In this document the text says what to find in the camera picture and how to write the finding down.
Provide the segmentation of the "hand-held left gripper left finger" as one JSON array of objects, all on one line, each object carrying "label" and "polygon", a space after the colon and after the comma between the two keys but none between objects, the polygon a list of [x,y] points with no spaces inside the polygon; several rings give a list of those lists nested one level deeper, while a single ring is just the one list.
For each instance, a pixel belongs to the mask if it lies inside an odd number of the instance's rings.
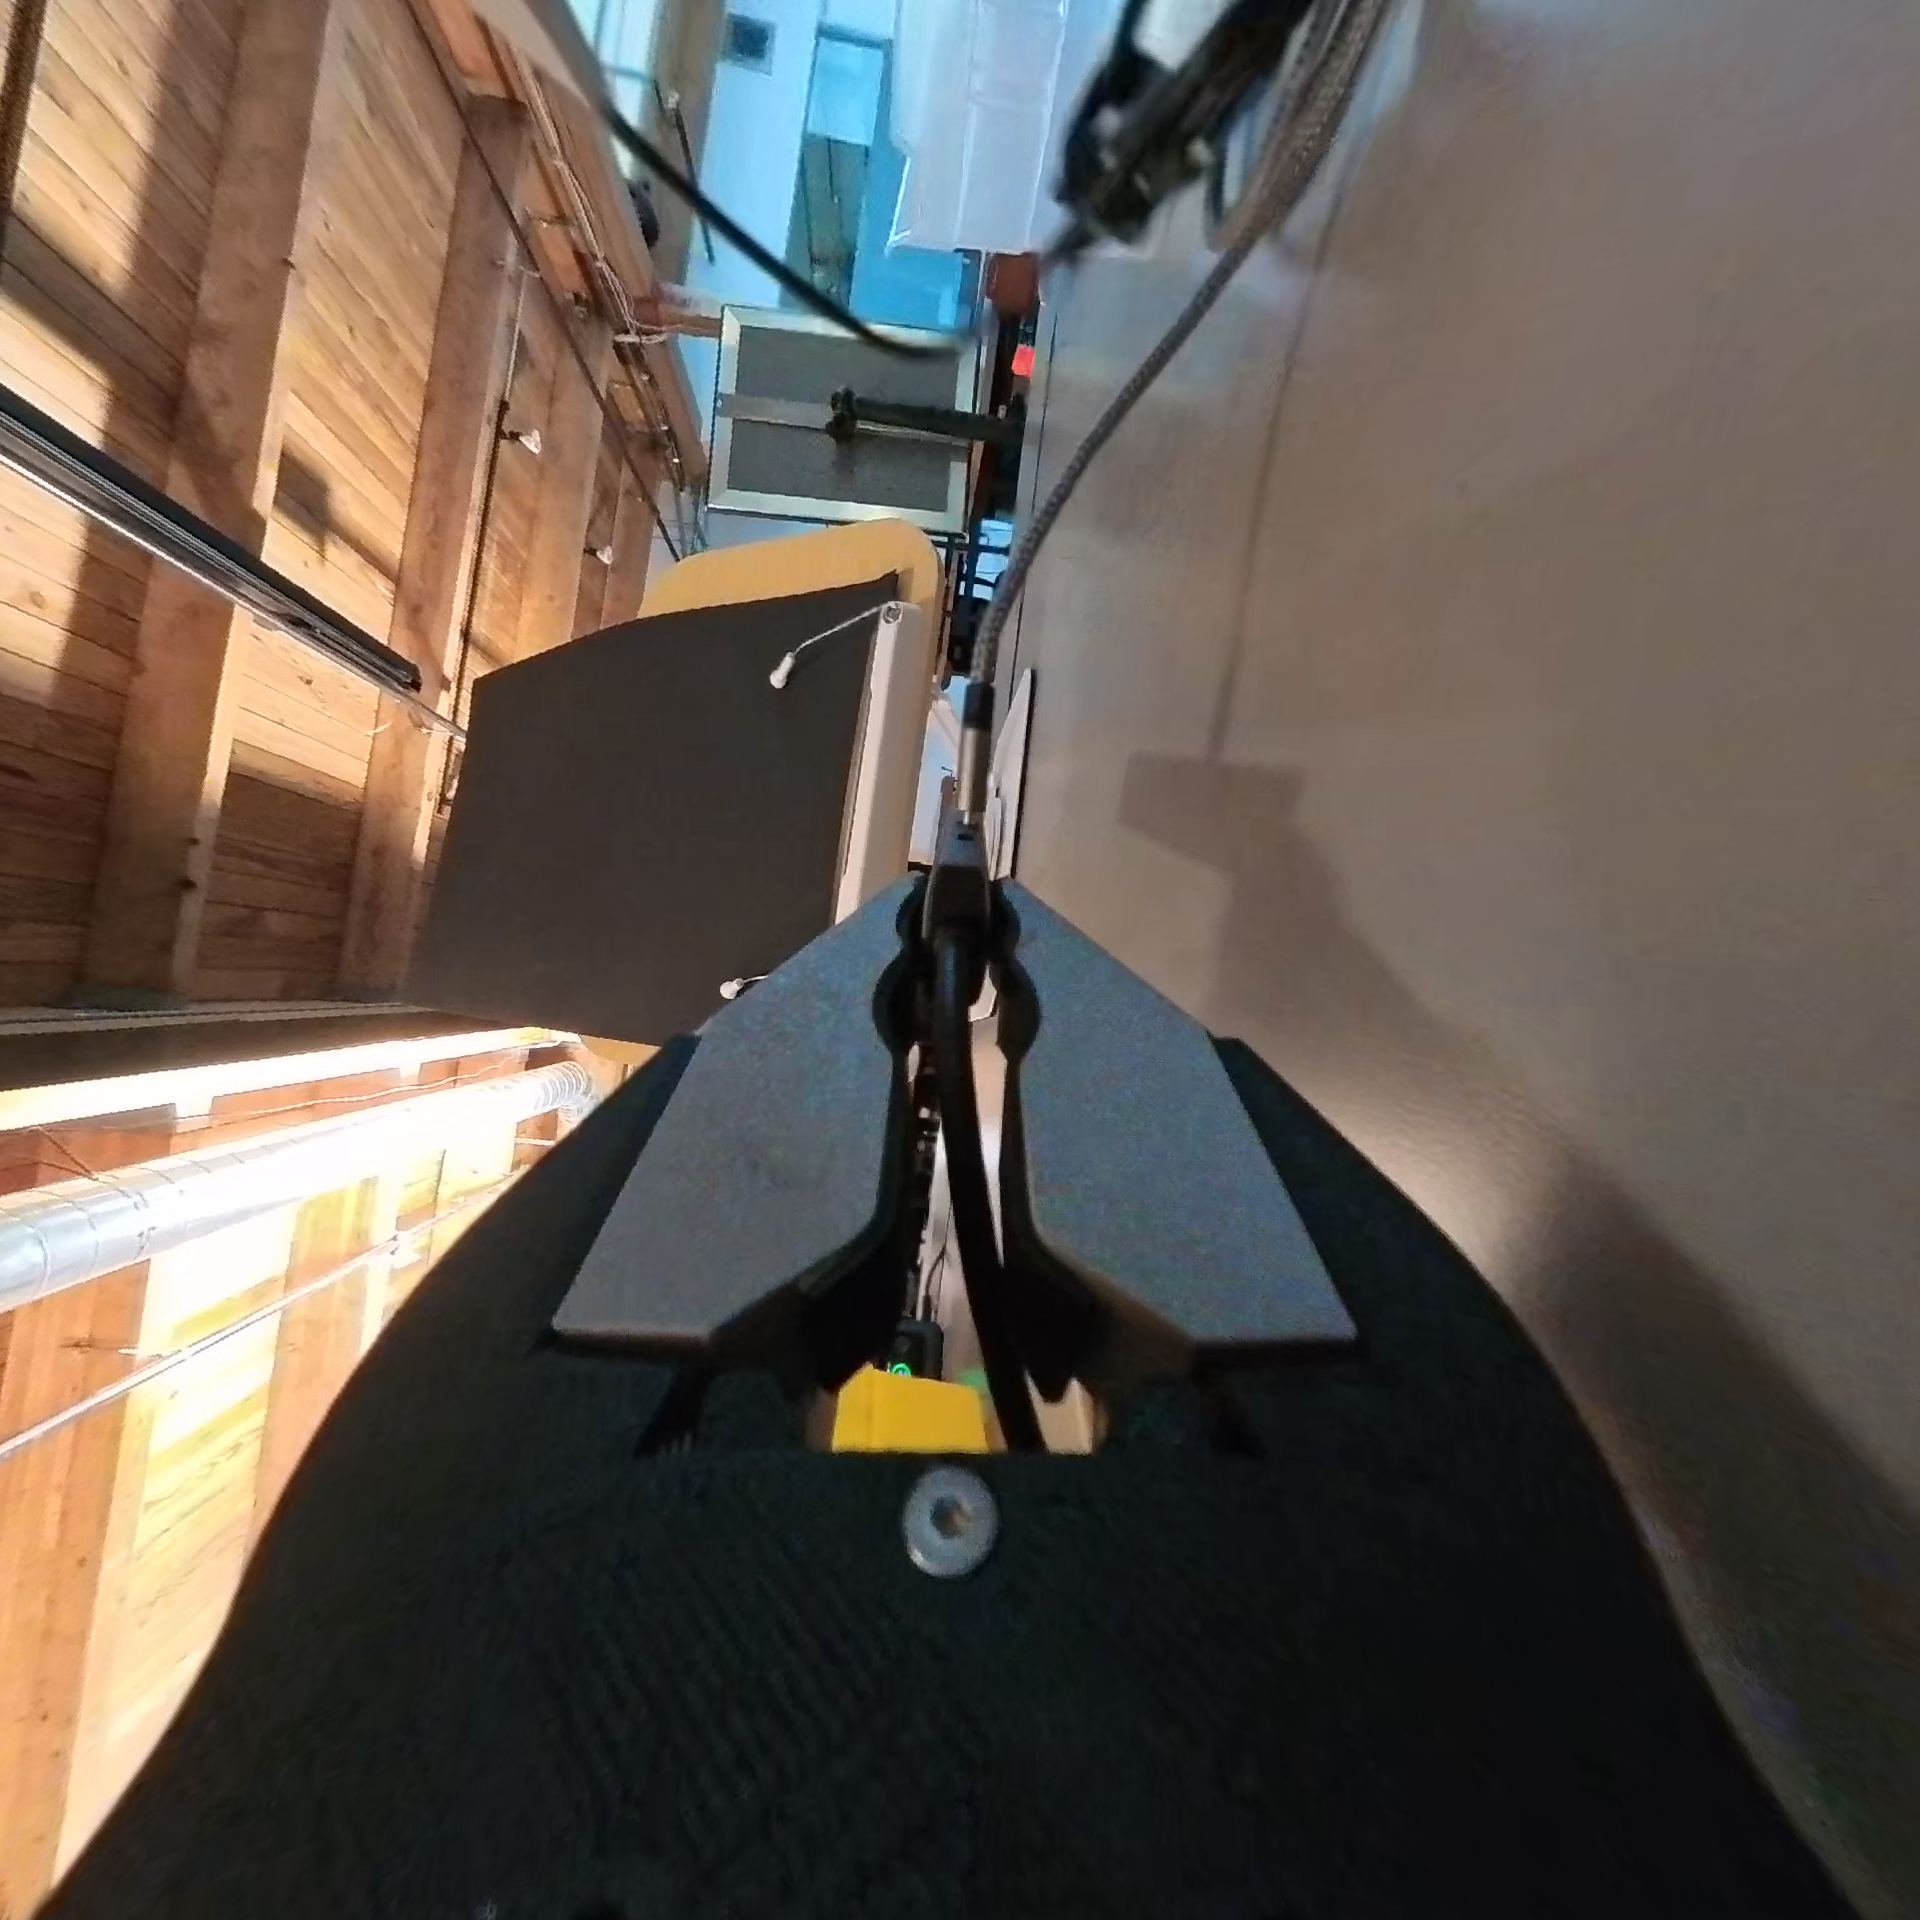
[{"label": "hand-held left gripper left finger", "polygon": [[922,877],[698,1032],[549,1329],[588,1351],[844,1383],[906,1291]]}]

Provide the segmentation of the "black ceiling rail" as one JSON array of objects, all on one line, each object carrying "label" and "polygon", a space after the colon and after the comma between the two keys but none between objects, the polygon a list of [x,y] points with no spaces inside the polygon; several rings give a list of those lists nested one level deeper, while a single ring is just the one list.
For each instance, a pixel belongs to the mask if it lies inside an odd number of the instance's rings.
[{"label": "black ceiling rail", "polygon": [[419,667],[10,386],[2,465],[257,623],[426,711]]}]

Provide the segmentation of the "black partition panel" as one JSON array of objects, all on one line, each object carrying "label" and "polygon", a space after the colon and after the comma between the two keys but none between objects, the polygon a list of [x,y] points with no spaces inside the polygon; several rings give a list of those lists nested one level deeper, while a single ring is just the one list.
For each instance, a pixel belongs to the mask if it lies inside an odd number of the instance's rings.
[{"label": "black partition panel", "polygon": [[475,683],[404,993],[664,1044],[834,921],[891,584],[640,616]]}]

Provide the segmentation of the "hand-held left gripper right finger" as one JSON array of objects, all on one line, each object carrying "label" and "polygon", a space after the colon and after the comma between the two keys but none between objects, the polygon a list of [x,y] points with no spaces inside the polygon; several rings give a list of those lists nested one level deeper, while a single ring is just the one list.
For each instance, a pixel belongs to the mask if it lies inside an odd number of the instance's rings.
[{"label": "hand-held left gripper right finger", "polygon": [[1002,1260],[1037,1393],[1352,1347],[1211,1033],[1018,880],[996,939]]}]

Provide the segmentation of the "grey framed panel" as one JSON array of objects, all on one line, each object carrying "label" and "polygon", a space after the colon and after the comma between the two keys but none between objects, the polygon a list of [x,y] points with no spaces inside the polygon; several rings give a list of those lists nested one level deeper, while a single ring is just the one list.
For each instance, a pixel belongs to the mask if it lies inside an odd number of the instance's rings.
[{"label": "grey framed panel", "polygon": [[968,523],[971,443],[860,421],[840,440],[831,400],[971,413],[984,348],[924,328],[882,328],[883,351],[828,320],[730,304],[722,316],[707,458],[707,510],[820,523],[901,520],[952,539]]}]

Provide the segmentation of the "silver air duct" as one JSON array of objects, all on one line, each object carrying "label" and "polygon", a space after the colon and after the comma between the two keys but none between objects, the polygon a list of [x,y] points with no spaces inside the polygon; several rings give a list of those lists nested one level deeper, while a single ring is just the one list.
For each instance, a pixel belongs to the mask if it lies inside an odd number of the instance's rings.
[{"label": "silver air duct", "polygon": [[584,1065],[549,1063],[7,1194],[2,1312],[399,1170],[475,1126],[516,1128],[546,1114],[577,1119],[596,1098]]}]

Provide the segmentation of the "yellow device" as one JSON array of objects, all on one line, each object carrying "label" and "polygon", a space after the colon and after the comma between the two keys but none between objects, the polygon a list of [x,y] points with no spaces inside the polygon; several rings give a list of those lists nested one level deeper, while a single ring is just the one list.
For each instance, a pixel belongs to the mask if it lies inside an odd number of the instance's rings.
[{"label": "yellow device", "polygon": [[975,1386],[873,1364],[836,1391],[828,1427],[834,1454],[980,1456],[996,1450]]}]

